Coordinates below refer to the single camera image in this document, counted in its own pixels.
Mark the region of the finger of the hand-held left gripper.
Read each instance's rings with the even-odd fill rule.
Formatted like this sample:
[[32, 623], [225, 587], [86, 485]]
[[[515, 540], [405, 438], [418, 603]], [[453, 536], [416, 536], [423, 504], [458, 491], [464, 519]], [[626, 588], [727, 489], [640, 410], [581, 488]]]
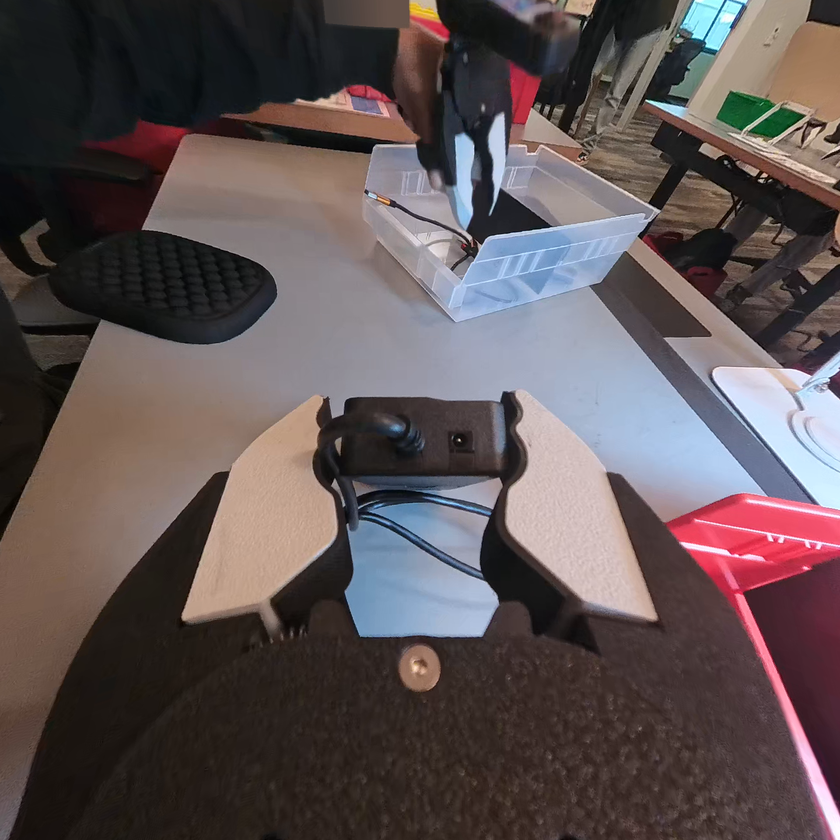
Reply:
[[508, 116], [498, 112], [489, 123], [485, 136], [485, 192], [486, 215], [492, 215], [501, 190], [502, 176], [508, 156]]
[[474, 169], [479, 161], [475, 144], [466, 133], [458, 133], [454, 143], [451, 207], [458, 224], [468, 228], [474, 214]]

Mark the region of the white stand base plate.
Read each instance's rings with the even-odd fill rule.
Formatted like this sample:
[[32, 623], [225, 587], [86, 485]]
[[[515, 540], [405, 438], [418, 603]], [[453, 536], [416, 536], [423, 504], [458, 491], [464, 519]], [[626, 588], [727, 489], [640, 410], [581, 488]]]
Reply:
[[814, 503], [839, 509], [839, 398], [830, 390], [839, 355], [806, 374], [719, 366], [719, 392]]

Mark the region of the black usb hub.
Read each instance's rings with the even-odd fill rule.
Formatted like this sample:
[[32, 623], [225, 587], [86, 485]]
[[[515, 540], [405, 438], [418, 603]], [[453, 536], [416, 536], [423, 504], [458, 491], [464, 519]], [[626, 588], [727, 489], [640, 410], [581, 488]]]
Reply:
[[499, 479], [507, 467], [507, 426], [499, 402], [446, 401], [432, 397], [353, 397], [345, 416], [380, 412], [411, 421], [423, 449], [400, 453], [381, 434], [341, 439], [343, 476], [369, 487], [449, 490]]

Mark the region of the person's left forearm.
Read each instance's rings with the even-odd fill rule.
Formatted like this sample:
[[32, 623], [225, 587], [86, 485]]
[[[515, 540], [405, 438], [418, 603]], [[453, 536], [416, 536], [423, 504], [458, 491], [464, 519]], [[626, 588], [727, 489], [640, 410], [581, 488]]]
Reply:
[[1, 3], [2, 165], [55, 165], [137, 122], [190, 129], [355, 85], [391, 96], [398, 31], [322, 2]]

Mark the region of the wooden table with black legs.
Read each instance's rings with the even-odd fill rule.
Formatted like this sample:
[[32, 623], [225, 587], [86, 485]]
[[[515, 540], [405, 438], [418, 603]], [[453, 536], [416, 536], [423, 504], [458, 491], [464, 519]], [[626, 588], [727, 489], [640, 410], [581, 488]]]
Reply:
[[[651, 144], [669, 163], [650, 205], [663, 209], [689, 172], [730, 195], [731, 208], [717, 225], [720, 233], [697, 234], [692, 249], [683, 245], [683, 259], [709, 257], [715, 270], [730, 261], [752, 267], [752, 274], [724, 296], [711, 291], [712, 301], [731, 315], [777, 282], [792, 296], [787, 309], [756, 336], [760, 346], [770, 347], [838, 293], [838, 266], [816, 283], [802, 275], [815, 257], [838, 249], [838, 172], [827, 175], [815, 162], [802, 163], [723, 122], [692, 117], [684, 107], [646, 101], [643, 109], [661, 120]], [[771, 258], [739, 257], [741, 246], [766, 221], [779, 225], [781, 232], [791, 231], [793, 238]]]

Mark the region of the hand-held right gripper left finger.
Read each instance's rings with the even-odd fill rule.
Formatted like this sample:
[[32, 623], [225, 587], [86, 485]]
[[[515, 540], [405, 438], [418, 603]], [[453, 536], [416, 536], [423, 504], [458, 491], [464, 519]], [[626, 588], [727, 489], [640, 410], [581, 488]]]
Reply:
[[329, 400], [315, 395], [258, 436], [233, 463], [182, 611], [185, 624], [256, 615], [308, 624], [352, 580], [338, 494], [317, 459]]

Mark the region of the red bag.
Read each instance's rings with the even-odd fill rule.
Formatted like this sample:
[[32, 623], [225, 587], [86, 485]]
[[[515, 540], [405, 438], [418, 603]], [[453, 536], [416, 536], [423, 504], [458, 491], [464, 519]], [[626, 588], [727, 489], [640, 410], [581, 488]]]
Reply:
[[690, 238], [678, 232], [648, 234], [644, 242], [708, 300], [727, 280], [725, 267], [738, 245], [734, 236], [719, 227]]

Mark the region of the red plastic bin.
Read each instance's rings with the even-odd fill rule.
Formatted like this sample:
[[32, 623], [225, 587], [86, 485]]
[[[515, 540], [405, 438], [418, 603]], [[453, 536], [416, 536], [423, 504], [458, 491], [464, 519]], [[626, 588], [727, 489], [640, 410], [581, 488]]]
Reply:
[[739, 615], [838, 838], [838, 510], [740, 494], [667, 527]]

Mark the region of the person's left hand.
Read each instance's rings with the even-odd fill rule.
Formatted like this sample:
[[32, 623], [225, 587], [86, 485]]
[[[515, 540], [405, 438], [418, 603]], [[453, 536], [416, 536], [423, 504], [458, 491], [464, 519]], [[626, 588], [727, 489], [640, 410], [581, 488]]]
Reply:
[[436, 108], [445, 42], [411, 23], [400, 30], [392, 73], [394, 99], [405, 125], [423, 145], [436, 141]]

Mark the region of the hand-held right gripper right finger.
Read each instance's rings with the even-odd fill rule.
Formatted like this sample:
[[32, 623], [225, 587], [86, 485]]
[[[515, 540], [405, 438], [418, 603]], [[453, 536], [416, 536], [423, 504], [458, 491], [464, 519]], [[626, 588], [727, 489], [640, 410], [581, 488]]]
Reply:
[[504, 392], [500, 404], [505, 462], [480, 545], [480, 569], [499, 603], [523, 604], [532, 623], [656, 623], [602, 462], [528, 392]]

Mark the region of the clear plastic bin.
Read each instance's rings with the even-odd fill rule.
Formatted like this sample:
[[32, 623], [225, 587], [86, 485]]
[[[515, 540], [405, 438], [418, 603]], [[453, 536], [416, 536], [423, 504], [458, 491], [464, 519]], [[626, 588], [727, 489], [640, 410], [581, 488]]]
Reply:
[[378, 144], [363, 217], [377, 241], [455, 322], [604, 280], [659, 210], [542, 146], [510, 147], [501, 190], [555, 226], [489, 237], [467, 256], [467, 232], [434, 192], [409, 144]]

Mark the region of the black seat cushion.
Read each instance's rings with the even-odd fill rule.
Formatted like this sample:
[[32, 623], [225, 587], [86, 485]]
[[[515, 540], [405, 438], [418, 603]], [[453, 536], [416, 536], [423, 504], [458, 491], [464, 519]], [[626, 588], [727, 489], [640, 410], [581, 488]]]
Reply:
[[79, 314], [175, 343], [224, 343], [277, 299], [267, 268], [198, 241], [141, 230], [115, 234], [63, 259], [50, 291]]

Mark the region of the green box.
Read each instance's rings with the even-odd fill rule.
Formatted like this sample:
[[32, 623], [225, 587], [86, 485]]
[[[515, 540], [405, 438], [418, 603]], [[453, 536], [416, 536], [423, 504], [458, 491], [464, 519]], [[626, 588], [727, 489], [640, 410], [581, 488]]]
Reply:
[[806, 109], [776, 103], [742, 91], [730, 91], [717, 112], [717, 121], [735, 129], [773, 139], [803, 120]]

